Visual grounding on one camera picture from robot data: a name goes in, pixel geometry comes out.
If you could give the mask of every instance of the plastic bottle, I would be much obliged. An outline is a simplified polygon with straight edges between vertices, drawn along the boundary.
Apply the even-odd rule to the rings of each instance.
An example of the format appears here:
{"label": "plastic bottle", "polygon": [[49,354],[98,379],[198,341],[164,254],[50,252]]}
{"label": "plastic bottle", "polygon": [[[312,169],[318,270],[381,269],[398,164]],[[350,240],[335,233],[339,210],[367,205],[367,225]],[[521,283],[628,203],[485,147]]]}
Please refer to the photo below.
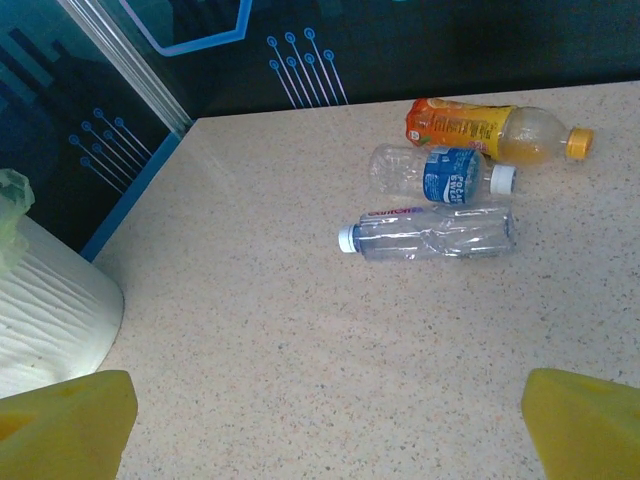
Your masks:
{"label": "plastic bottle", "polygon": [[584,160],[594,132],[568,129],[552,113],[534,107],[489,107],[421,98],[407,115],[414,145],[471,147],[516,166],[566,157]]}
{"label": "plastic bottle", "polygon": [[516,169],[488,167],[480,152],[468,148],[380,145],[371,156],[371,187],[452,205],[470,204],[489,194],[513,193]]}
{"label": "plastic bottle", "polygon": [[487,257],[515,246],[511,209],[502,202],[367,213],[340,230],[338,243],[344,253],[358,252],[366,260]]}

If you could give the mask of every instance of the speckled countertop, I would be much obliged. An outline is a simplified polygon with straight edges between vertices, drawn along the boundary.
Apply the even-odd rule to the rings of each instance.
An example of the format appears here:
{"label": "speckled countertop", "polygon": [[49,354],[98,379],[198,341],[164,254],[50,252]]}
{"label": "speckled countertop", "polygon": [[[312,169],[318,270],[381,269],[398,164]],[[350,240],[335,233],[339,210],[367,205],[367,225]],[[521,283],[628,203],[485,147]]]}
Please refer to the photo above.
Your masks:
{"label": "speckled countertop", "polygon": [[97,259],[126,296],[102,368],[140,403],[119,478],[537,479],[531,369],[640,385],[640,83],[467,98],[597,129],[520,173],[509,257],[340,253],[407,203],[367,167],[410,102],[195,124]]}

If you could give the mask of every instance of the green plastic bag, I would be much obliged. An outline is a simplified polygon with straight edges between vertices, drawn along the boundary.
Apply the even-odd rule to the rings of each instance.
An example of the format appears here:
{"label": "green plastic bag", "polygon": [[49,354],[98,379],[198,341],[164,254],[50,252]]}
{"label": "green plastic bag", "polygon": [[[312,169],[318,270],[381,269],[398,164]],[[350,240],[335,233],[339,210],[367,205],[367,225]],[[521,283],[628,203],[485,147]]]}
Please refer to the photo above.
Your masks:
{"label": "green plastic bag", "polygon": [[0,169],[0,274],[20,261],[29,248],[18,232],[18,221],[35,201],[29,179],[9,168]]}

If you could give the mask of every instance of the trash bin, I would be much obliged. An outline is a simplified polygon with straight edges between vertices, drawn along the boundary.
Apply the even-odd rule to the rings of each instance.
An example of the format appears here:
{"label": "trash bin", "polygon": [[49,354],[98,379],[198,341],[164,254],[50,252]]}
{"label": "trash bin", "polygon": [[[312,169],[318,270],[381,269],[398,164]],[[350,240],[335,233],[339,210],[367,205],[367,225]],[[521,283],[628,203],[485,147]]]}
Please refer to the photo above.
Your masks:
{"label": "trash bin", "polygon": [[26,217],[33,201],[0,170],[0,398],[93,373],[122,322],[120,288]]}

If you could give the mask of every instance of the yellow object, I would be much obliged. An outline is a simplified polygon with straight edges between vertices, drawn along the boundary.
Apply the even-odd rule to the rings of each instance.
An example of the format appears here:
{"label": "yellow object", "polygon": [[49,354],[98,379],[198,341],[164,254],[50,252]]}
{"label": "yellow object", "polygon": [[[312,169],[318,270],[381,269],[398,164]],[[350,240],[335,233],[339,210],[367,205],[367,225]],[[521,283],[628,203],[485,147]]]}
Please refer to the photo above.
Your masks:
{"label": "yellow object", "polygon": [[469,147],[498,158],[498,141],[514,108],[420,98],[407,115],[407,138],[416,146]]}
{"label": "yellow object", "polygon": [[127,372],[0,400],[0,478],[113,480],[138,412]]}
{"label": "yellow object", "polygon": [[548,480],[640,478],[640,389],[537,369],[522,413]]}
{"label": "yellow object", "polygon": [[567,157],[584,160],[591,150],[593,130],[589,128],[574,128],[571,130],[567,142]]}

